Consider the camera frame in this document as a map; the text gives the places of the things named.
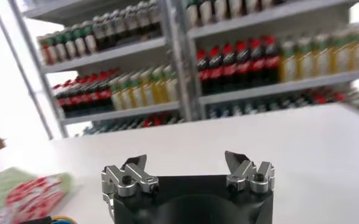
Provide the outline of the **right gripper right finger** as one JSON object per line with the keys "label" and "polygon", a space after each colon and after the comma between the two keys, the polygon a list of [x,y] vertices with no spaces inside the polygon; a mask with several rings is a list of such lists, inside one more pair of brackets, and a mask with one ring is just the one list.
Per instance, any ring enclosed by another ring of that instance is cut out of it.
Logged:
{"label": "right gripper right finger", "polygon": [[272,192],[275,186],[275,167],[262,161],[257,166],[246,155],[225,151],[230,174],[226,176],[226,187],[231,194],[249,190],[255,194]]}

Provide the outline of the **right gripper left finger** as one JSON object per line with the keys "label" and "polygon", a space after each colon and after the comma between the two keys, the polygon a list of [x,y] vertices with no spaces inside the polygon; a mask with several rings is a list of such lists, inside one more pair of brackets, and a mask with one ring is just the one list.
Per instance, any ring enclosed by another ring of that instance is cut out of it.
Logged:
{"label": "right gripper left finger", "polygon": [[128,158],[121,166],[105,166],[101,172],[102,198],[108,205],[108,212],[115,221],[115,196],[133,197],[139,188],[143,193],[156,195],[159,179],[145,171],[147,155]]}

